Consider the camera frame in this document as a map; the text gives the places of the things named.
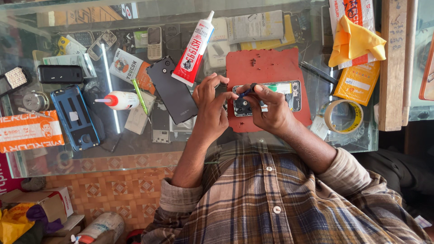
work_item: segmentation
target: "orange package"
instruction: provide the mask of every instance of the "orange package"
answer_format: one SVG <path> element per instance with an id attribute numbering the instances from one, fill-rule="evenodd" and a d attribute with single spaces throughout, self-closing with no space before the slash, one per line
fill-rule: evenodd
<path id="1" fill-rule="evenodd" d="M 0 118 L 0 152 L 64 145 L 57 111 L 41 112 L 51 118 L 20 114 Z"/>
<path id="2" fill-rule="evenodd" d="M 379 75 L 380 61 L 344 68 L 333 95 L 367 106 Z"/>

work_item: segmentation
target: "glue tube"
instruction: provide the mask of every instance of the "glue tube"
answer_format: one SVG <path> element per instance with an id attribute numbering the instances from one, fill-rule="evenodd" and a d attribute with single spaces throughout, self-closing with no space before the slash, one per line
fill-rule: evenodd
<path id="1" fill-rule="evenodd" d="M 211 11 L 208 18 L 199 20 L 181 60 L 172 73 L 173 78 L 184 82 L 190 87 L 193 86 L 202 56 L 214 31 L 214 26 L 211 24 L 213 15 L 214 11 Z"/>
<path id="2" fill-rule="evenodd" d="M 133 109 L 140 103 L 137 94 L 120 91 L 112 91 L 104 99 L 95 99 L 95 102 L 103 102 L 113 110 Z"/>

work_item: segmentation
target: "microfiber cloth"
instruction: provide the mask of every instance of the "microfiber cloth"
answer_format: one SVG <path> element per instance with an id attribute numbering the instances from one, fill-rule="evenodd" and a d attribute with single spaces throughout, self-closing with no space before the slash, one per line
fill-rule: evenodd
<path id="1" fill-rule="evenodd" d="M 367 53 L 372 53 L 377 60 L 385 60 L 385 44 L 386 41 L 381 37 L 363 26 L 354 24 L 344 15 L 336 26 L 329 66 L 335 67 Z"/>

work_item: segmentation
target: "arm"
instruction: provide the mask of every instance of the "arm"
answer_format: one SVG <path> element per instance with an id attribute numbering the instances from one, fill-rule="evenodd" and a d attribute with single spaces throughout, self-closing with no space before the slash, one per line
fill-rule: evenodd
<path id="1" fill-rule="evenodd" d="M 194 89 L 193 99 L 199 107 L 196 123 L 173 178 L 161 181 L 160 207 L 141 235 L 143 244 L 172 243 L 201 199 L 205 153 L 229 126 L 224 102 L 238 97 L 233 92 L 215 97 L 214 87 L 220 82 L 227 84 L 229 79 L 214 73 Z"/>
<path id="2" fill-rule="evenodd" d="M 248 87 L 249 84 L 240 87 L 237 93 Z M 244 99 L 250 103 L 255 125 L 288 143 L 314 173 L 324 173 L 335 159 L 336 150 L 294 117 L 285 101 L 285 95 L 273 92 L 263 85 L 256 85 L 254 90 L 253 96 Z M 268 112 L 262 112 L 259 99 L 268 106 Z"/>
<path id="3" fill-rule="evenodd" d="M 243 86 L 237 93 L 249 86 Z M 255 125 L 286 141 L 318 175 L 321 187 L 331 188 L 357 208 L 352 211 L 362 211 L 369 217 L 360 219 L 361 222 L 375 222 L 398 243 L 431 243 L 401 207 L 399 194 L 387 189 L 384 178 L 368 172 L 346 150 L 332 148 L 305 128 L 292 115 L 284 96 L 260 85 L 254 89 L 255 93 L 245 99 L 252 107 Z M 259 99 L 268 105 L 268 112 L 262 112 Z"/>

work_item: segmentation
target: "glass tabletop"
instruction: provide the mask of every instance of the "glass tabletop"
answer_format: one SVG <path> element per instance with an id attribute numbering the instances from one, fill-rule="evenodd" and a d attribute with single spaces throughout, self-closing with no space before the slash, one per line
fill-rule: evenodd
<path id="1" fill-rule="evenodd" d="M 328 9 L 328 1 L 250 0 L 246 3 L 225 0 L 154 0 L 119 4 L 119 1 L 115 3 L 110 0 L 49 0 L 0 5 L 0 14 L 4 13 L 0 17 L 1 72 L 22 66 L 33 77 L 30 85 L 1 99 L 2 116 L 20 114 L 18 108 L 23 106 L 23 97 L 31 91 L 49 95 L 50 92 L 67 86 L 41 84 L 36 78 L 36 67 L 43 63 L 44 58 L 58 54 L 57 43 L 61 36 L 68 33 L 75 34 L 77 38 L 85 36 L 88 39 L 80 41 L 91 44 L 105 30 L 110 30 L 117 38 L 116 43 L 107 50 L 106 57 L 98 61 L 92 60 L 96 77 L 85 79 L 84 84 L 80 85 L 101 144 L 75 152 L 63 131 L 65 145 L 8 152 L 13 177 L 168 167 L 177 164 L 194 121 L 184 126 L 172 124 L 170 116 L 160 111 L 164 105 L 158 92 L 155 93 L 155 105 L 151 112 L 153 123 L 147 123 L 141 135 L 125 128 L 129 110 L 113 112 L 108 106 L 93 102 L 109 93 L 109 82 L 114 91 L 134 91 L 132 84 L 110 74 L 107 69 L 118 48 L 149 64 L 154 63 L 148 59 L 146 41 L 141 40 L 146 37 L 143 34 L 147 33 L 149 27 L 161 27 L 162 57 L 170 55 L 177 62 L 197 22 L 206 18 L 211 10 L 215 11 L 214 18 L 282 10 L 285 16 L 292 17 L 289 19 L 296 40 L 295 43 L 275 49 L 281 51 L 296 47 L 299 49 L 299 61 L 306 61 L 336 78 L 339 70 L 327 66 L 332 49 L 327 43 L 329 30 L 322 30 L 330 25 L 328 12 L 324 9 Z M 228 48 L 230 51 L 241 50 L 240 44 L 232 44 Z M 302 103 L 309 104 L 313 120 L 316 115 L 323 115 L 325 106 L 338 98 L 331 96 L 331 83 L 306 69 L 302 71 L 308 96 L 308 101 Z M 200 84 L 204 77 L 213 72 L 226 76 L 226 67 L 216 64 L 213 55 L 206 51 L 195 82 Z M 225 92 L 226 89 L 225 86 L 219 86 L 216 93 Z M 349 134 L 329 131 L 325 140 L 349 152 L 377 150 L 378 129 L 373 119 L 373 104 L 377 101 L 378 89 L 374 91 L 368 106 L 362 106 L 363 123 L 357 130 Z M 345 123 L 349 115 L 351 116 L 351 111 L 343 108 L 334 116 L 336 120 Z M 156 142 L 155 137 L 160 133 L 157 127 L 162 125 L 167 126 L 168 134 L 167 140 L 161 143 Z M 267 140 L 269 145 L 285 145 L 267 132 L 236 133 L 228 128 L 211 145 L 209 152 L 224 150 L 224 145 L 237 140 L 254 143 L 259 138 Z M 215 160 L 208 160 L 205 163 L 214 162 Z"/>
<path id="2" fill-rule="evenodd" d="M 416 38 L 414 42 L 413 83 L 411 85 L 411 107 L 409 121 L 434 119 L 434 101 L 419 99 L 422 77 L 434 33 L 433 5 L 431 1 L 418 2 Z"/>

